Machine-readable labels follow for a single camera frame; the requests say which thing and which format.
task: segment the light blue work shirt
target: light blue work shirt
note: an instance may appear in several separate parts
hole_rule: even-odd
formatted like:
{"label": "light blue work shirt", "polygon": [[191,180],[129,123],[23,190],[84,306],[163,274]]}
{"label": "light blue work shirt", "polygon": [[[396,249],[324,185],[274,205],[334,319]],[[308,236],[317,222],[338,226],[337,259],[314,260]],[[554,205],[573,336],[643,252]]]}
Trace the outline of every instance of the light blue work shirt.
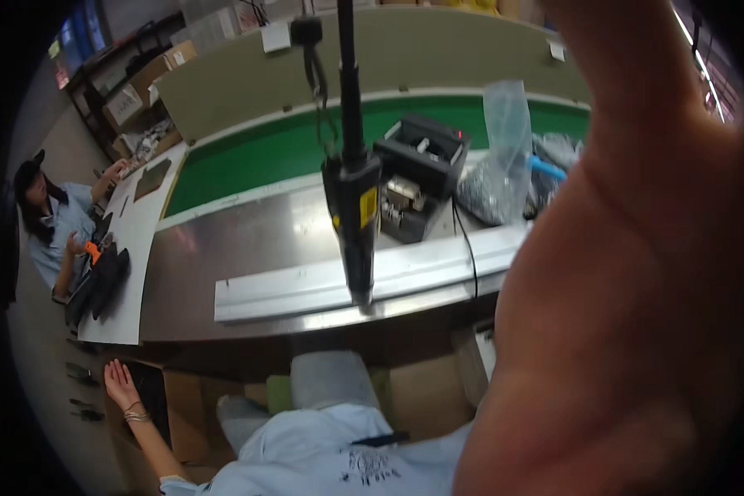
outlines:
{"label": "light blue work shirt", "polygon": [[[97,227],[87,213],[93,203],[91,200],[91,186],[64,183],[60,185],[60,188],[69,196],[69,204],[64,205],[49,196],[52,215],[41,217],[42,224],[55,228],[52,241],[45,244],[33,235],[30,236],[29,240],[30,257],[33,259],[36,268],[39,269],[41,279],[44,279],[44,283],[50,289],[55,287],[55,281],[58,280],[63,256],[66,253],[69,233],[77,232],[74,235],[74,240],[83,245],[86,241],[91,241],[91,235]],[[85,265],[86,257],[84,255],[74,257],[69,292],[77,288]]]}

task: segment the gray pants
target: gray pants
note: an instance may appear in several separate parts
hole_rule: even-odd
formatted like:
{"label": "gray pants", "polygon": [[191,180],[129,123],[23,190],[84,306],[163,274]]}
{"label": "gray pants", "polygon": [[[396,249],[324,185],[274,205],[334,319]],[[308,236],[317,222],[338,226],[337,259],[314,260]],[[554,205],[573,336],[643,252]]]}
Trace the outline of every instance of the gray pants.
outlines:
{"label": "gray pants", "polygon": [[[367,368],[355,352],[313,352],[292,360],[289,374],[292,403],[297,410],[320,410],[341,403],[380,408]],[[270,419],[257,402],[244,396],[223,396],[217,417],[237,454],[246,441]]]}

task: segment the clear plastic bag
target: clear plastic bag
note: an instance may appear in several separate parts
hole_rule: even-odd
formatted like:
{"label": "clear plastic bag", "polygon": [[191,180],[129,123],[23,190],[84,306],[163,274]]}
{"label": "clear plastic bag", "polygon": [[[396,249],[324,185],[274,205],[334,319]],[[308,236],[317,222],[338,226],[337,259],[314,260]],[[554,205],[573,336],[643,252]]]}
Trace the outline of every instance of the clear plastic bag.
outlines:
{"label": "clear plastic bag", "polygon": [[490,151],[484,160],[463,168],[455,190],[458,203],[487,224],[522,222],[532,175],[532,124],[524,82],[486,86],[482,105]]}

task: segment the black cap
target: black cap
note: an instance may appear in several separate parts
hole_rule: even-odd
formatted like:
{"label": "black cap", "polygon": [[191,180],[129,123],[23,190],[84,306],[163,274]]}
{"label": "black cap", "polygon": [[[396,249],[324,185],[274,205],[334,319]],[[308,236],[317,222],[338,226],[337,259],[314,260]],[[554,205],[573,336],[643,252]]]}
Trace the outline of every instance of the black cap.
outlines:
{"label": "black cap", "polygon": [[30,185],[33,184],[43,160],[44,150],[41,150],[31,160],[26,160],[20,165],[19,170],[14,174],[14,194],[24,194]]}

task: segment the hanging power tool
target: hanging power tool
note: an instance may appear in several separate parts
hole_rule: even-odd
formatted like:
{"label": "hanging power tool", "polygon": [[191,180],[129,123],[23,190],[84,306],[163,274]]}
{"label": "hanging power tool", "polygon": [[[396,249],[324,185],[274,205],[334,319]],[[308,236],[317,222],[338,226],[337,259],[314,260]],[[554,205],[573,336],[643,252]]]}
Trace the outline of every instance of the hanging power tool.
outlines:
{"label": "hanging power tool", "polygon": [[[343,149],[336,152],[338,133],[327,109],[327,84],[317,43],[322,40],[322,25],[316,17],[302,17],[290,25],[295,45],[303,47],[306,79],[317,105],[317,140],[325,149],[322,164],[323,184],[328,212],[339,238],[339,246],[353,303],[363,305],[372,297],[374,244],[377,238],[382,162],[363,140],[361,90],[355,62],[353,5],[351,0],[337,2],[339,18],[339,82],[342,95]],[[323,142],[323,120],[331,130]]]}

